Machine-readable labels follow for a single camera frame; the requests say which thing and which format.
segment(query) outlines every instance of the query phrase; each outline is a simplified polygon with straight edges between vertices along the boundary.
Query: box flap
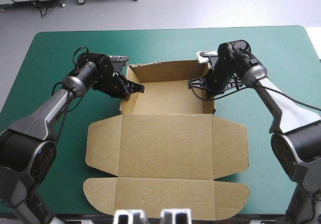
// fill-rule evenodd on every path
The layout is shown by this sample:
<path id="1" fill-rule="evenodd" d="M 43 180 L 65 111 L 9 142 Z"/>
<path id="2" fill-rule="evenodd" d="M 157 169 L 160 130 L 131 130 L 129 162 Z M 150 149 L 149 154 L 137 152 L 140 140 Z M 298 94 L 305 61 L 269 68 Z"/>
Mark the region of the box flap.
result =
<path id="1" fill-rule="evenodd" d="M 214 179 L 249 168 L 247 128 L 219 117 L 212 118 Z"/>
<path id="2" fill-rule="evenodd" d="M 84 192 L 93 207 L 105 214 L 143 209 L 148 218 L 159 218 L 165 208 L 190 208 L 193 219 L 199 220 L 229 218 L 249 196 L 248 188 L 236 183 L 125 177 L 88 179 Z"/>
<path id="3" fill-rule="evenodd" d="M 249 195 L 246 185 L 215 181 L 216 219 L 224 220 L 239 213 Z"/>
<path id="4" fill-rule="evenodd" d="M 89 203 L 98 211 L 114 213 L 117 178 L 90 178 L 84 182 L 83 189 Z"/>
<path id="5" fill-rule="evenodd" d="M 121 116 L 92 123 L 88 128 L 86 163 L 118 175 Z"/>

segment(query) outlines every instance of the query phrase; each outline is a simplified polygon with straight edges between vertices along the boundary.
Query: cardboard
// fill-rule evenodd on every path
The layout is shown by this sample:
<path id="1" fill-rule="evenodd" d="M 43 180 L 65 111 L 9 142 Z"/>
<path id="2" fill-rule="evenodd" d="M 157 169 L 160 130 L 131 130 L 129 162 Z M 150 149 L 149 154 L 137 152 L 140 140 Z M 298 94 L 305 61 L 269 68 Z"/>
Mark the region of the cardboard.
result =
<path id="1" fill-rule="evenodd" d="M 193 219 L 237 214 L 249 190 L 214 179 L 248 168 L 247 129 L 210 114 L 214 103 L 196 98 L 187 82 L 197 61 L 132 65 L 129 80 L 145 93 L 122 100 L 122 115 L 92 123 L 86 163 L 115 178 L 90 178 L 84 193 L 97 210 L 190 208 Z M 195 77 L 207 71 L 195 69 Z"/>

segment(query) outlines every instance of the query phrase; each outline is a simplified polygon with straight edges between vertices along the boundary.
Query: wire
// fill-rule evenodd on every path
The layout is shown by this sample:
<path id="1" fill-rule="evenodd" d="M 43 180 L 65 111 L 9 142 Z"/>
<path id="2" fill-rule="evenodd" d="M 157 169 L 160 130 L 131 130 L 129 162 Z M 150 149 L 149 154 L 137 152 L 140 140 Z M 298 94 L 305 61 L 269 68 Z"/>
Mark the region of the wire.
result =
<path id="1" fill-rule="evenodd" d="M 254 87 L 254 88 L 256 88 L 256 87 L 265 88 L 265 89 L 267 89 L 267 90 L 270 90 L 270 91 L 276 92 L 276 93 L 278 93 L 278 94 L 281 94 L 282 96 L 284 96 L 284 97 L 286 97 L 286 98 L 288 98 L 288 99 L 292 100 L 293 102 L 296 102 L 296 103 L 298 103 L 298 104 L 300 104 L 300 105 L 303 105 L 303 106 L 306 106 L 306 107 L 309 107 L 309 108 L 312 108 L 312 109 L 321 111 L 321 108 L 319 108 L 319 107 L 316 107 L 316 106 L 313 106 L 313 105 L 309 105 L 309 104 L 306 104 L 306 103 L 304 103 L 304 102 L 295 100 L 294 98 L 286 95 L 285 93 L 280 92 L 280 91 L 278 91 L 278 90 L 275 90 L 275 89 L 273 89 L 273 88 L 266 87 L 266 86 L 259 86 L 259 85 L 254 85 L 253 87 Z"/>
<path id="2" fill-rule="evenodd" d="M 74 110 L 76 107 L 78 107 L 78 105 L 80 104 L 80 102 L 82 101 L 82 99 L 84 98 L 84 96 L 85 96 L 85 95 L 83 95 L 83 96 L 81 97 L 81 99 L 78 101 L 78 103 L 77 103 L 72 109 L 68 110 L 67 113 L 71 112 L 71 111 Z"/>
<path id="3" fill-rule="evenodd" d="M 41 17 L 44 17 L 44 16 L 47 14 L 49 7 L 51 7 L 52 1 L 53 1 L 53 0 L 49 0 L 49 3 L 48 3 L 48 5 L 47 5 L 47 7 L 46 7 L 46 11 L 45 11 L 45 13 L 43 13 L 42 10 L 41 10 L 41 8 L 40 8 L 40 6 L 42 5 L 42 3 L 43 3 L 44 1 L 42 1 L 42 3 L 41 3 L 40 6 L 37 6 L 34 2 L 32 2 L 32 1 L 30 0 L 30 2 L 32 2 L 32 4 L 39 10 Z"/>

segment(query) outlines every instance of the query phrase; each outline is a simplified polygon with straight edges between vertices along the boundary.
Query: box side wall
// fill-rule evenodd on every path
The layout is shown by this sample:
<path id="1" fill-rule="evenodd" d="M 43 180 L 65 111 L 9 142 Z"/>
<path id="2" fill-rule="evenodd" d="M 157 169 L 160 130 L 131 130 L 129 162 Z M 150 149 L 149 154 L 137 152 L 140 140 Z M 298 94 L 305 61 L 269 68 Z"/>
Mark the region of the box side wall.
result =
<path id="1" fill-rule="evenodd" d="M 129 66 L 127 67 L 126 78 L 129 81 L 140 84 L 140 80 L 137 78 L 136 74 Z M 140 94 L 142 94 L 142 93 L 136 92 L 136 93 L 133 93 L 130 95 L 129 100 L 122 99 L 120 101 L 120 107 L 119 107 L 120 113 L 121 114 L 132 114 L 134 111 L 134 107 L 135 107 L 137 98 Z"/>
<path id="2" fill-rule="evenodd" d="M 122 116 L 92 123 L 88 128 L 86 163 L 118 175 Z"/>
<path id="3" fill-rule="evenodd" d="M 197 60 L 157 62 L 144 65 L 131 65 L 140 82 L 165 82 L 190 79 Z M 204 66 L 195 69 L 194 78 L 201 76 Z"/>

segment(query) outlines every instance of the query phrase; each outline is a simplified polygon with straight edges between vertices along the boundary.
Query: black cable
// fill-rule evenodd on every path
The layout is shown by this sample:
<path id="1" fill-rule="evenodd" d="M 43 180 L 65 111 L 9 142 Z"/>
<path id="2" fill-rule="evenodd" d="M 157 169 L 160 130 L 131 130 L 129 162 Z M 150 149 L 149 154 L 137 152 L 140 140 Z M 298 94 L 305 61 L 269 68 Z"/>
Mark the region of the black cable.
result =
<path id="1" fill-rule="evenodd" d="M 298 104 L 300 104 L 300 105 L 303 105 L 303 106 L 306 106 L 306 107 L 309 107 L 309 108 L 312 108 L 312 109 L 321 111 L 321 108 L 319 108 L 319 107 L 316 107 L 316 106 L 313 106 L 313 105 L 309 105 L 309 104 L 306 104 L 306 103 L 304 103 L 304 102 L 295 100 L 294 98 L 286 95 L 285 93 L 280 92 L 280 91 L 278 91 L 278 90 L 275 90 L 275 89 L 273 89 L 273 88 L 265 87 L 265 86 L 259 86 L 259 85 L 254 85 L 253 87 L 254 87 L 254 88 L 256 88 L 256 87 L 265 88 L 265 89 L 267 89 L 267 90 L 270 90 L 270 91 L 276 92 L 276 93 L 278 93 L 278 94 L 281 94 L 282 96 L 284 96 L 284 97 L 286 97 L 286 98 L 288 98 L 288 99 L 292 100 L 293 102 L 296 102 L 296 103 L 298 103 Z"/>
<path id="2" fill-rule="evenodd" d="M 85 96 L 85 95 L 83 95 L 83 96 L 81 97 L 81 99 L 78 101 L 78 103 L 77 103 L 72 109 L 68 110 L 67 113 L 71 112 L 71 111 L 74 110 L 76 107 L 78 107 L 78 105 L 80 104 L 80 102 L 82 101 L 82 99 L 84 98 L 84 96 Z"/>

